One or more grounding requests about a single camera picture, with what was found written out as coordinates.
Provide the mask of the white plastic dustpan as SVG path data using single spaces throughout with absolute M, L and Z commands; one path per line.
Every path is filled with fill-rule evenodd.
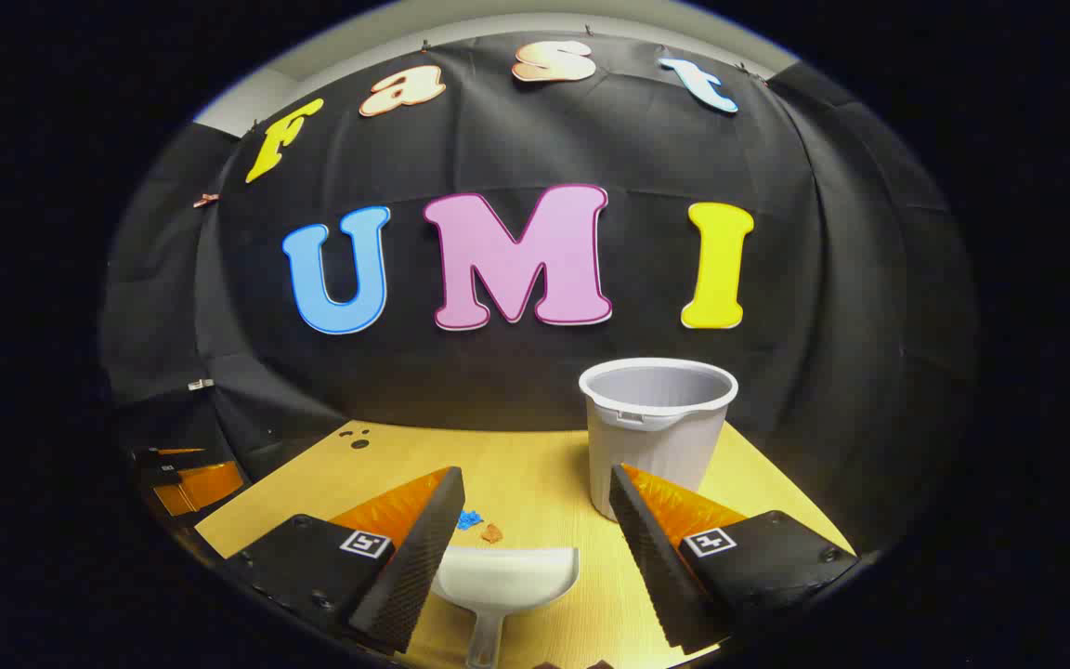
M 475 615 L 467 669 L 498 669 L 502 627 L 518 613 L 560 600 L 581 577 L 581 551 L 494 550 L 450 546 L 437 569 L 432 592 Z

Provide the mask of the white ribbed garbage bin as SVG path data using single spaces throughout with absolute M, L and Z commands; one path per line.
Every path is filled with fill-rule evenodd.
M 696 492 L 739 391 L 736 378 L 704 361 L 620 359 L 579 377 L 588 432 L 594 508 L 615 517 L 610 473 L 625 463 Z

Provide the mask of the black backdrop cloth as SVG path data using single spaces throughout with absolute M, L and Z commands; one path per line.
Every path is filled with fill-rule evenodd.
M 937 490 L 975 387 L 970 263 L 905 141 L 797 64 L 767 82 L 662 44 L 585 39 L 597 72 L 522 82 L 540 33 L 350 73 L 236 138 L 178 133 L 108 262 L 100 350 L 118 408 L 212 408 L 251 481 L 351 420 L 581 429 L 613 359 L 705 361 L 727 416 L 862 552 Z M 483 196 L 521 234 L 544 191 L 607 192 L 607 321 L 538 318 L 546 275 L 445 288 L 422 212 Z M 204 193 L 216 203 L 194 208 Z M 187 390 L 197 378 L 214 385 Z

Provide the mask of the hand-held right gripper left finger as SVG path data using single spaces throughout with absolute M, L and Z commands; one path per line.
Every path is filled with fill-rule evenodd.
M 219 571 L 306 630 L 402 653 L 463 504 L 462 470 L 441 467 L 332 519 L 294 514 Z

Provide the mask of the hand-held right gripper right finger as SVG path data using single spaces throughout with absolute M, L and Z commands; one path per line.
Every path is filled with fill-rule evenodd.
M 668 644 L 746 644 L 797 618 L 858 557 L 782 511 L 746 516 L 635 466 L 611 504 Z

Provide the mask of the yellow wooden desktop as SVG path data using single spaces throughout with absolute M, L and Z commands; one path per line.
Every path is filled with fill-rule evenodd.
M 547 607 L 510 615 L 500 669 L 692 668 L 714 652 L 666 642 L 620 524 L 590 498 L 583 431 L 476 432 L 349 422 L 239 492 L 196 526 L 229 558 L 293 514 L 331 519 L 446 466 L 463 471 L 464 508 L 501 530 L 502 549 L 576 547 L 581 574 Z

